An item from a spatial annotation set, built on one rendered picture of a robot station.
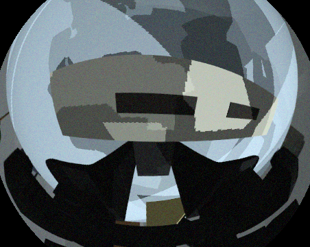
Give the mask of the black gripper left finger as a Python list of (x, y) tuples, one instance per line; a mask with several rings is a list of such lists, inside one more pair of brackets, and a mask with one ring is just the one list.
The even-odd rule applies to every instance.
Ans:
[(125, 222), (136, 168), (133, 141), (91, 165), (53, 158), (45, 162), (57, 182), (96, 195), (117, 221)]

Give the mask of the black two-prong plug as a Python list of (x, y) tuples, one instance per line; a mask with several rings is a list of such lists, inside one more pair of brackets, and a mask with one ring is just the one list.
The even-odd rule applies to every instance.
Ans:
[(138, 176), (168, 176), (175, 142), (133, 142)]

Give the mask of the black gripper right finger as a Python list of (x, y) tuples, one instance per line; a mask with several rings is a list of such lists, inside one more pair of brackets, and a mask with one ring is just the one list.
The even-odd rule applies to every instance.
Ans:
[(199, 209), (227, 179), (254, 169), (259, 156), (215, 162), (194, 152), (182, 142), (175, 142), (171, 170), (180, 194), (186, 219), (199, 216)]

